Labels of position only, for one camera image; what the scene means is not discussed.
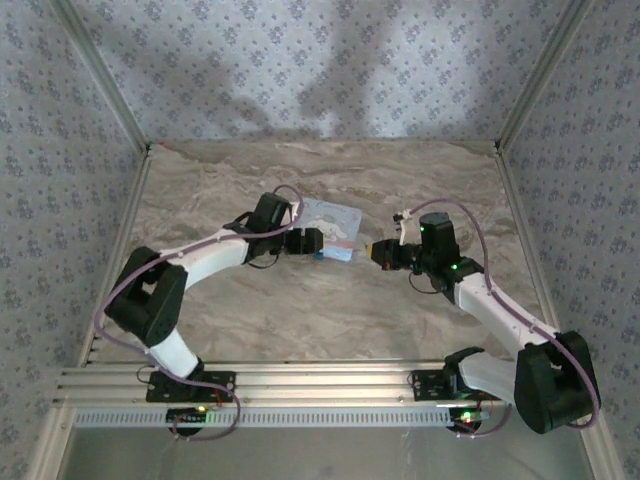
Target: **black joint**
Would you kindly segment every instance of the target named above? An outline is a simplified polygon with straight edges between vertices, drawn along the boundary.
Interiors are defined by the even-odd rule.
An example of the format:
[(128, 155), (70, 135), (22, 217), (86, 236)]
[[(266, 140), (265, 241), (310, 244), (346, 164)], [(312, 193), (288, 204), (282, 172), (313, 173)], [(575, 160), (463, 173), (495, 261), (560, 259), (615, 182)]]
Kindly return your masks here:
[[(147, 247), (134, 250), (116, 285), (158, 257), (158, 252)], [(127, 285), (107, 306), (105, 314), (145, 346), (153, 347), (166, 339), (178, 323), (186, 283), (184, 268), (161, 262)]]
[[(577, 332), (556, 339), (573, 355), (600, 392), (586, 341)], [(589, 390), (575, 367), (551, 342), (527, 345), (518, 352), (514, 398), (518, 413), (537, 433), (574, 422), (593, 413)]]
[(282, 226), (285, 213), (291, 208), (286, 198), (267, 192), (262, 194), (256, 209), (247, 218), (247, 229), (252, 233), (267, 233)]
[(317, 228), (294, 228), (284, 236), (284, 251), (289, 255), (320, 253), (324, 248), (324, 236)]

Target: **wire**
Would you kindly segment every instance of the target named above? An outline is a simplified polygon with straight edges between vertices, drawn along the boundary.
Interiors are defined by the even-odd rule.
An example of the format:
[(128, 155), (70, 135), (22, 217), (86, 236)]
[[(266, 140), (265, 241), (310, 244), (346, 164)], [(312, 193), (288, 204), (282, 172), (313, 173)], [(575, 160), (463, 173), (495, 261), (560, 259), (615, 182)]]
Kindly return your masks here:
[(185, 247), (183, 250), (181, 251), (174, 251), (173, 253), (168, 253), (168, 254), (164, 254), (164, 255), (160, 255), (158, 258), (156, 258), (155, 260), (152, 260), (151, 262), (141, 266), (140, 268), (138, 268), (137, 270), (135, 270), (133, 273), (131, 273), (131, 275), (129, 275), (127, 278), (125, 278), (119, 285), (116, 285), (113, 290), (111, 291), (111, 293), (109, 293), (109, 295), (107, 295), (107, 298), (102, 302), (102, 304), (98, 307), (98, 309), (96, 310), (94, 316), (93, 316), (93, 327), (96, 331), (96, 333), (101, 336), (102, 338), (108, 340), (111, 343), (114, 343), (115, 345), (118, 345), (122, 348), (126, 348), (127, 350), (130, 350), (132, 352), (135, 352), (139, 355), (142, 355), (146, 358), (148, 358), (151, 363), (153, 365), (155, 365), (156, 367), (158, 367), (159, 371), (162, 372), (164, 375), (166, 375), (167, 377), (171, 378), (172, 380), (174, 380), (175, 382), (181, 383), (183, 385), (189, 385), (189, 386), (193, 386), (193, 387), (203, 387), (203, 388), (211, 388), (215, 391), (219, 391), (219, 392), (223, 392), (226, 393), (227, 395), (229, 395), (231, 397), (231, 399), (233, 400), (233, 402), (236, 404), (236, 416), (234, 417), (233, 422), (231, 423), (231, 425), (226, 428), (225, 430), (223, 430), (220, 433), (214, 434), (214, 435), (208, 435), (206, 437), (184, 437), (181, 435), (176, 435), (176, 439), (180, 439), (180, 440), (188, 440), (188, 441), (196, 441), (196, 442), (202, 442), (202, 441), (208, 441), (208, 440), (217, 440), (219, 438), (225, 437), (227, 435), (229, 435), (230, 433), (232, 433), (236, 427), (238, 426), (238, 422), (240, 421), (240, 413), (242, 411), (242, 405), (240, 404), (240, 399), (238, 398), (238, 396), (232, 392), (231, 390), (229, 390), (228, 388), (222, 386), (222, 385), (217, 385), (215, 383), (209, 383), (209, 382), (197, 382), (197, 381), (193, 381), (193, 380), (188, 380), (186, 378), (181, 378), (178, 377), (177, 375), (174, 375), (173, 373), (171, 373), (170, 371), (168, 371), (166, 368), (162, 367), (158, 361), (153, 358), (153, 356), (150, 355), (149, 351), (146, 349), (142, 349), (132, 343), (129, 342), (125, 342), (123, 340), (120, 340), (116, 337), (114, 337), (113, 335), (107, 333), (104, 329), (104, 327), (101, 324), (101, 319), (102, 319), (102, 315), (104, 313), (104, 311), (107, 309), (107, 307), (109, 305), (111, 305), (111, 303), (113, 302), (113, 300), (120, 295), (120, 293), (122, 293), (122, 291), (127, 288), (127, 286), (129, 286), (133, 281), (135, 281), (140, 275), (142, 275), (143, 273), (151, 270), (152, 268), (154, 268), (155, 266), (159, 265), (162, 262), (166, 262), (168, 260), (171, 260), (173, 258), (177, 258), (183, 255), (187, 255), (191, 252), (195, 252), (197, 250), (200, 250), (201, 248), (205, 248), (208, 247), (209, 245), (213, 245), (214, 243), (219, 243), (219, 242), (224, 242), (227, 240), (238, 240), (238, 239), (243, 239), (243, 240), (251, 240), (251, 239), (257, 239), (257, 238), (269, 238), (269, 237), (273, 237), (275, 235), (280, 235), (281, 233), (285, 233), (287, 230), (289, 230), (290, 228), (292, 228), (293, 226), (297, 225), (298, 222), (300, 221), (300, 218), (302, 216), (302, 212), (304, 210), (304, 199), (302, 197), (302, 193), (300, 192), (300, 190), (298, 190), (296, 187), (293, 187), (291, 185), (278, 185), (274, 190), (273, 193), (277, 193), (279, 190), (282, 189), (287, 189), (292, 191), (296, 197), (298, 197), (298, 211), (295, 215), (295, 218), (291, 219), (291, 222), (288, 223), (287, 225), (284, 225), (276, 230), (273, 230), (271, 232), (266, 232), (266, 233), (244, 233), (244, 234), (230, 234), (230, 235), (225, 235), (222, 237), (217, 237), (217, 238), (206, 238), (204, 240), (201, 240), (199, 242), (196, 242), (192, 245), (189, 245), (187, 247)]
[(489, 275), (489, 249), (487, 248), (487, 242), (485, 240), (484, 234), (482, 233), (482, 229), (480, 228), (480, 224), (478, 223), (476, 218), (473, 216), (471, 211), (467, 207), (465, 207), (462, 203), (460, 203), (459, 201), (457, 201), (455, 199), (452, 199), (452, 198), (436, 198), (436, 199), (427, 200), (426, 202), (421, 203), (417, 207), (411, 209), (409, 211), (409, 214), (413, 215), (418, 210), (421, 210), (424, 207), (426, 207), (428, 205), (433, 205), (435, 203), (450, 203), (450, 204), (456, 205), (464, 213), (466, 213), (467, 217), (469, 217), (469, 220), (471, 220), (471, 223), (473, 223), (473, 226), (476, 229), (476, 232), (478, 234), (478, 238), (480, 239), (480, 245), (482, 246), (483, 263), (484, 263), (484, 280), (485, 280), (485, 283), (487, 285), (487, 289), (489, 290), (489, 293), (491, 294), (491, 296), (496, 300), (496, 302), (498, 302), (498, 304), (500, 304), (502, 306), (502, 308), (504, 308), (507, 312), (509, 312), (511, 315), (513, 315), (513, 317), (516, 320), (518, 320), (520, 323), (522, 323), (529, 330), (531, 330), (533, 332), (536, 332), (538, 335), (542, 336), (545, 340), (548, 340), (555, 348), (557, 348), (558, 351), (560, 353), (562, 353), (562, 355), (564, 355), (567, 358), (567, 360), (569, 360), (571, 365), (573, 365), (573, 367), (576, 369), (576, 371), (580, 375), (580, 378), (582, 379), (582, 381), (586, 385), (587, 390), (589, 391), (589, 396), (591, 397), (591, 403), (593, 404), (593, 413), (591, 414), (591, 418), (584, 425), (568, 424), (568, 426), (571, 427), (571, 428), (576, 428), (578, 430), (584, 430), (586, 428), (589, 428), (589, 427), (592, 427), (593, 425), (595, 425), (595, 423), (598, 420), (598, 414), (599, 414), (599, 411), (600, 411), (600, 401), (598, 400), (598, 394), (596, 392), (595, 385), (593, 384), (593, 382), (589, 378), (589, 375), (585, 371), (584, 367), (582, 365), (580, 365), (580, 362), (578, 362), (578, 360), (571, 354), (571, 352), (569, 352), (569, 350), (567, 350), (565, 348), (565, 346), (562, 345), (553, 335), (550, 335), (549, 333), (545, 332), (544, 330), (539, 328), (537, 325), (535, 325), (533, 322), (529, 321), (527, 318), (522, 316), (519, 312), (514, 310), (500, 296), (500, 294), (498, 292), (493, 290), (493, 282), (491, 280), (491, 276)]
[(427, 291), (425, 291), (425, 290), (420, 290), (418, 287), (416, 287), (416, 286), (413, 284), (413, 280), (411, 280), (413, 277), (414, 277), (414, 274), (413, 274), (413, 272), (411, 272), (411, 273), (409, 274), (409, 284), (413, 287), (413, 289), (414, 289), (416, 292), (418, 292), (418, 293), (424, 293), (425, 295), (435, 295), (435, 294), (437, 294), (437, 293), (440, 293), (440, 292), (437, 292), (437, 291), (435, 291), (435, 290), (433, 290), (432, 292), (427, 292)]

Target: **wall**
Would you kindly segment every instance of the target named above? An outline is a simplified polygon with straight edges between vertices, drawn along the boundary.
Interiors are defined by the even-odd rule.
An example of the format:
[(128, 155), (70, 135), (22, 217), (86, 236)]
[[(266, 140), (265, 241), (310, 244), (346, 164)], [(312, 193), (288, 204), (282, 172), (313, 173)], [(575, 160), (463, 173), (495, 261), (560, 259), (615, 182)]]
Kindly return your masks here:
[(640, 5), (598, 1), (509, 154), (560, 321), (640, 478)]
[(49, 4), (0, 2), (0, 478), (77, 360), (139, 154)]
[(487, 140), (565, 1), (76, 4), (154, 140)]

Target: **marble table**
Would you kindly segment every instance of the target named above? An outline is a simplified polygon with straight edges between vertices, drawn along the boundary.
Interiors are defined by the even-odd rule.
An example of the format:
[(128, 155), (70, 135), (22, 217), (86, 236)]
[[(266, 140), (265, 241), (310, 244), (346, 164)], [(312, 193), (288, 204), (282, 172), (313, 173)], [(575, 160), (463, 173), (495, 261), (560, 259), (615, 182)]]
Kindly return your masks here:
[[(381, 271), (364, 255), (366, 244), (395, 234), (393, 213), (442, 196), (477, 216), (493, 277), (540, 316), (495, 161), (482, 151), (422, 141), (197, 142), (155, 145), (150, 159), (131, 249), (209, 235), (280, 183), (363, 211), (350, 263), (283, 257), (268, 270), (229, 269), (188, 290), (179, 330), (203, 360), (441, 359), (471, 345), (504, 355), (484, 326), (444, 296), (414, 291), (407, 272)], [(450, 213), (463, 253), (481, 261), (464, 214), (438, 209)], [(409, 240), (418, 238), (414, 227)], [(415, 282), (429, 288), (426, 277)], [(132, 338), (112, 322), (108, 330)], [(99, 359), (133, 357), (104, 345)]]

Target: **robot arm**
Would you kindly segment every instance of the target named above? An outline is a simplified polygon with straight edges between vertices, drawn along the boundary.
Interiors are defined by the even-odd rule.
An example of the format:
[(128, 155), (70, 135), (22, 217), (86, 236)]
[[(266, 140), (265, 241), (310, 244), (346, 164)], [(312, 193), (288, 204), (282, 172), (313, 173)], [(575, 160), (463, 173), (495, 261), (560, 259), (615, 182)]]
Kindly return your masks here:
[[(404, 221), (398, 215), (396, 221)], [(453, 224), (446, 213), (420, 217), (421, 244), (388, 239), (368, 248), (369, 257), (383, 270), (409, 269), (426, 274), (431, 285), (454, 305), (476, 317), (500, 340), (515, 362), (504, 361), (472, 347), (445, 359), (445, 367), (431, 386), (444, 388), (454, 398), (473, 391), (487, 392), (515, 404), (527, 425), (538, 433), (566, 425), (589, 413), (593, 402), (588, 388), (565, 355), (545, 338), (555, 338), (575, 357), (590, 378), (598, 397), (589, 349), (576, 332), (560, 333), (541, 322), (492, 282), (484, 269), (460, 255)], [(509, 307), (508, 311), (497, 299)], [(514, 315), (522, 316), (527, 325)]]
[[(221, 270), (244, 265), (267, 252), (319, 253), (323, 248), (323, 236), (314, 228), (289, 229), (286, 233), (261, 238), (241, 237), (243, 234), (265, 234), (291, 223), (297, 207), (276, 194), (265, 193), (255, 211), (238, 217), (210, 237), (160, 252), (147, 247), (136, 249), (116, 285), (159, 257), (167, 257), (167, 260), (128, 285), (105, 313), (120, 328), (133, 333), (158, 364), (177, 377), (191, 379), (203, 365), (177, 329), (184, 292)], [(235, 238), (217, 241), (223, 237)]]

